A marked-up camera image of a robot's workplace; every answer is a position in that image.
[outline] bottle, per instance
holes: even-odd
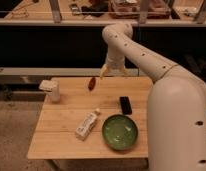
[[[82,141],[89,135],[91,129],[96,125],[97,117],[100,114],[100,109],[97,108],[95,111],[87,115],[83,122],[77,127],[75,134],[76,137]]]

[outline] wooden table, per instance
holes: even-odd
[[[97,78],[88,90],[90,77],[53,78],[59,82],[61,101],[46,96],[28,151],[29,159],[147,158],[146,101],[152,86],[148,77]],[[139,129],[136,145],[128,151],[111,150],[101,135],[107,117],[121,113],[120,96],[128,96],[132,118]],[[75,137],[75,129],[96,108],[101,109],[96,126],[85,141]]]

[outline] floor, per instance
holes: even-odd
[[[0,171],[52,171],[47,162],[26,157],[43,99],[44,94],[38,91],[0,91]],[[147,171],[146,161],[138,159],[56,163],[66,171]]]

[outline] cabinet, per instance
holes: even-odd
[[[88,0],[35,2],[10,1],[7,8],[10,11],[0,16],[0,76],[53,75],[52,71],[58,68],[61,70],[55,70],[55,75],[74,75],[67,68],[98,69],[107,51],[102,29],[118,22],[133,25],[134,41],[180,64],[189,65],[184,58],[187,54],[195,60],[206,58],[206,19],[198,23],[189,16],[200,9],[206,11],[206,5],[202,6],[206,0],[166,0],[171,9],[168,18],[142,18],[142,21],[140,17],[112,18],[109,12],[103,12],[100,17],[72,15],[70,3],[90,6]],[[128,61],[126,65],[134,68]]]

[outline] table leg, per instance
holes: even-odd
[[[52,159],[47,159],[46,162],[50,165],[52,170],[54,170],[54,171],[62,171],[62,169],[60,169],[59,166]]]

